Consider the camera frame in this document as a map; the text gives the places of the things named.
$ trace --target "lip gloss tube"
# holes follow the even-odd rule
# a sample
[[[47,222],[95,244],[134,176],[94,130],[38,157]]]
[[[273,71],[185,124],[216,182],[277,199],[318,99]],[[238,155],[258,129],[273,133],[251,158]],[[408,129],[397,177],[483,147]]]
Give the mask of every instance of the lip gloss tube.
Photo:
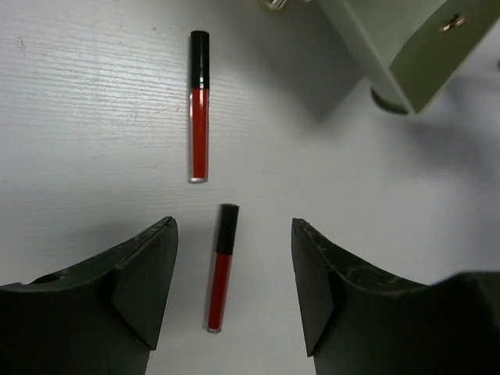
[[[209,180],[210,39],[206,31],[191,32],[191,175],[190,182]]]
[[[210,297],[209,321],[207,324],[207,331],[210,334],[218,334],[222,329],[239,209],[237,205],[224,204],[220,206],[216,265],[213,271],[212,295]]]

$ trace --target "red tube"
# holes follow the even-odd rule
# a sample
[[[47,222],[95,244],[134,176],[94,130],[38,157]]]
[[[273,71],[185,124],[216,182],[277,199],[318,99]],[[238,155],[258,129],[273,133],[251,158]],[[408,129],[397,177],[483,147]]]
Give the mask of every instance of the red tube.
[[[232,255],[216,255],[216,268],[213,272],[212,297],[210,298],[210,313],[207,331],[218,334],[222,329],[224,305],[226,304],[227,285]]]
[[[209,89],[191,89],[191,182],[209,177]]]

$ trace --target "lipstick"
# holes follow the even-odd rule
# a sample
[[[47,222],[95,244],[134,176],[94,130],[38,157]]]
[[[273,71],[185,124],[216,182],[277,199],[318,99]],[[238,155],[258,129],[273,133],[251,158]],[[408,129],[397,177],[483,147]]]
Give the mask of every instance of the lipstick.
[[[216,265],[213,271],[212,294],[210,297],[209,321],[207,331],[218,334],[222,329],[224,307],[226,305],[227,285],[231,260],[233,258],[234,235],[238,221],[237,205],[224,204],[220,206],[220,224],[217,235]]]
[[[190,182],[209,179],[210,39],[206,31],[191,32],[191,175]]]

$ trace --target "black cap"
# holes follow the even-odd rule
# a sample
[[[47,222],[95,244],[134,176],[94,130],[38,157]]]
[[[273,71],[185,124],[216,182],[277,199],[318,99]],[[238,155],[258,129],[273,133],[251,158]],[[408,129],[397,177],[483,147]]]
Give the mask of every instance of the black cap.
[[[210,35],[191,32],[191,88],[210,88]]]
[[[234,235],[238,221],[237,205],[224,204],[220,206],[219,235],[217,236],[216,253],[233,255]]]

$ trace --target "red lip gloss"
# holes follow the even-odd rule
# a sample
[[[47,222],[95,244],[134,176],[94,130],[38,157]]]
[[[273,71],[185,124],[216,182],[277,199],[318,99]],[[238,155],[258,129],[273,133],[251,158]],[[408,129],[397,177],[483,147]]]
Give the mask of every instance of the red lip gloss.
[[[239,209],[237,205],[230,204],[224,204],[220,207],[216,266],[213,271],[212,297],[210,298],[209,322],[207,326],[207,331],[210,334],[218,334],[222,329]]]
[[[210,38],[206,31],[191,32],[191,176],[190,182],[209,179]]]

